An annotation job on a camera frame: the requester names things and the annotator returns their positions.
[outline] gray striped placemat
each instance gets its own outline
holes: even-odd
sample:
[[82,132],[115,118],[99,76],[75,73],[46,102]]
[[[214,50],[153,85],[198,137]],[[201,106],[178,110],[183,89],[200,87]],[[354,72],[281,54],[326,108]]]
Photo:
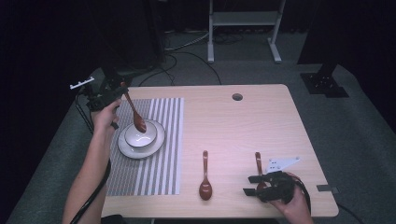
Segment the gray striped placemat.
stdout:
[[166,195],[180,193],[181,135],[183,129],[183,98],[133,100],[144,119],[153,119],[165,128],[163,146],[153,155],[136,160],[124,156],[118,139],[133,120],[128,102],[123,101],[117,114],[119,128],[111,144],[111,173],[107,180],[107,196]]

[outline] spoon in bowl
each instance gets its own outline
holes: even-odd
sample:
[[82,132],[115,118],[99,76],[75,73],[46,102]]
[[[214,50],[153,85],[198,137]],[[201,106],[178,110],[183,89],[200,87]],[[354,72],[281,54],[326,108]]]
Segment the spoon in bowl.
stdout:
[[202,181],[201,186],[199,187],[199,195],[204,201],[207,201],[212,197],[212,186],[207,179],[207,151],[205,150],[203,153],[204,158],[204,181]]
[[[256,163],[257,163],[257,170],[259,171],[259,175],[262,175],[262,155],[260,152],[256,152]],[[264,181],[260,182],[257,186],[257,190],[264,189],[267,187]]]
[[[125,82],[121,82],[120,84],[122,87],[126,87]],[[132,110],[134,111],[134,126],[136,129],[141,132],[145,133],[147,130],[146,123],[142,119],[142,117],[137,113],[136,109],[134,108],[134,104],[132,103],[131,97],[129,96],[128,92],[124,93],[129,105],[131,106]]]

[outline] hole in table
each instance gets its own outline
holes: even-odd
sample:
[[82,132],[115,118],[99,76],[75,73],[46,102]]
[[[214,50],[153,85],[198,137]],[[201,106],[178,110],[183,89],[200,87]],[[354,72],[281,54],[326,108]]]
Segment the hole in table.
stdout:
[[239,94],[239,93],[233,94],[233,99],[234,99],[235,101],[241,101],[243,98],[244,98],[244,97],[242,96],[242,94]]

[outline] human hand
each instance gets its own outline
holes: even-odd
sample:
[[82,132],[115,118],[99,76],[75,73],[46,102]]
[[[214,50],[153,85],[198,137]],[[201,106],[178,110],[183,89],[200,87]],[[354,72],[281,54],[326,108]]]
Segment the human hand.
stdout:
[[[288,173],[288,175],[291,175],[296,180],[300,180],[298,176],[292,173]],[[293,199],[289,203],[284,204],[281,200],[271,201],[268,203],[279,210],[291,224],[314,223],[303,191],[297,185],[294,186]]]
[[113,123],[117,123],[120,120],[116,115],[116,109],[120,104],[121,99],[118,99],[101,111],[91,112],[94,132],[107,131],[114,133],[116,128],[113,126]]

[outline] table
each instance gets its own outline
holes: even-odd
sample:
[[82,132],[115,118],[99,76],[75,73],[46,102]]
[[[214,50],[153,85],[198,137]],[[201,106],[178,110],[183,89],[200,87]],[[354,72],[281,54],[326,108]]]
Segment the table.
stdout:
[[[288,88],[284,85],[230,85],[130,88],[133,99],[184,98],[182,170],[179,195],[106,197],[102,216],[281,217],[270,204],[245,195],[255,188],[255,152],[263,167],[271,158],[300,157],[285,171],[295,173],[311,196],[313,217],[334,217],[338,208]],[[242,100],[233,96],[242,96]],[[198,188],[204,178],[203,151],[209,153],[209,201]]]
[[281,0],[278,11],[253,11],[253,12],[214,12],[213,0],[209,3],[209,38],[207,41],[207,61],[215,61],[213,50],[213,27],[235,25],[274,25],[271,37],[267,38],[268,45],[273,54],[275,63],[281,63],[279,52],[276,47],[276,36],[279,31],[286,0]]

